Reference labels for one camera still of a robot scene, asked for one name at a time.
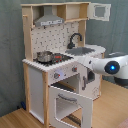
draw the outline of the wooden toy kitchen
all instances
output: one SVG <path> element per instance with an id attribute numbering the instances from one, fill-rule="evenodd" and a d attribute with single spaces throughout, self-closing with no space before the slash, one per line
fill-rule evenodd
<path id="1" fill-rule="evenodd" d="M 85 44 L 86 21 L 109 21 L 110 4 L 22 4 L 26 109 L 44 128 L 76 128 L 63 121 L 82 109 L 81 128 L 91 128 L 93 100 L 102 76 L 77 60 L 103 58 L 105 49 Z"/>

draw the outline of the cooking pot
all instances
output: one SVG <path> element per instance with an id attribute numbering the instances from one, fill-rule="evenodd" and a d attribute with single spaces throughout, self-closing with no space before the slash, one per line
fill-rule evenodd
<path id="1" fill-rule="evenodd" d="M 50 51 L 37 52 L 37 60 L 40 62 L 52 61 L 53 53 Z"/>

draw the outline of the oven door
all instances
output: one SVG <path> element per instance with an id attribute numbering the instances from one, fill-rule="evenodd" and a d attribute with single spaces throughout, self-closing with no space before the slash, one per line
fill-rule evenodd
<path id="1" fill-rule="evenodd" d="M 81 128 L 91 128 L 92 99 L 53 86 L 49 87 L 49 118 L 53 127 L 77 128 L 61 121 L 61 119 L 79 108 L 82 108 Z"/>

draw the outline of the knob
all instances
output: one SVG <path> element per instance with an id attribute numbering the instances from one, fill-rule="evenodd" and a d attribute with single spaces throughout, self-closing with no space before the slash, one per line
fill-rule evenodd
<path id="1" fill-rule="evenodd" d="M 60 77 L 60 74 L 58 74 L 58 73 L 55 73 L 55 74 L 54 74 L 54 78 L 55 78 L 55 79 L 58 79 L 59 77 Z"/>
<path id="2" fill-rule="evenodd" d="M 72 71 L 73 71 L 73 72 L 77 72 L 77 67 L 73 67 L 73 68 L 72 68 Z"/>

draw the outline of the cabinet door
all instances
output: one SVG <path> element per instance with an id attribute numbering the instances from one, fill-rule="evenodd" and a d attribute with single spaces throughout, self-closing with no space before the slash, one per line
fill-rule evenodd
<path id="1" fill-rule="evenodd" d="M 102 54 L 93 57 L 102 58 Z M 93 70 L 90 70 L 91 66 L 89 68 L 87 67 L 81 66 L 81 86 L 79 86 L 79 94 L 95 100 L 100 94 L 101 75 L 94 73 Z"/>
<path id="2" fill-rule="evenodd" d="M 111 4 L 89 3 L 87 15 L 89 19 L 109 21 Z"/>
<path id="3" fill-rule="evenodd" d="M 92 99 L 56 87 L 49 87 L 49 119 L 52 126 L 76 128 L 61 119 L 79 109 L 79 106 L 82 108 L 81 128 L 91 128 Z"/>

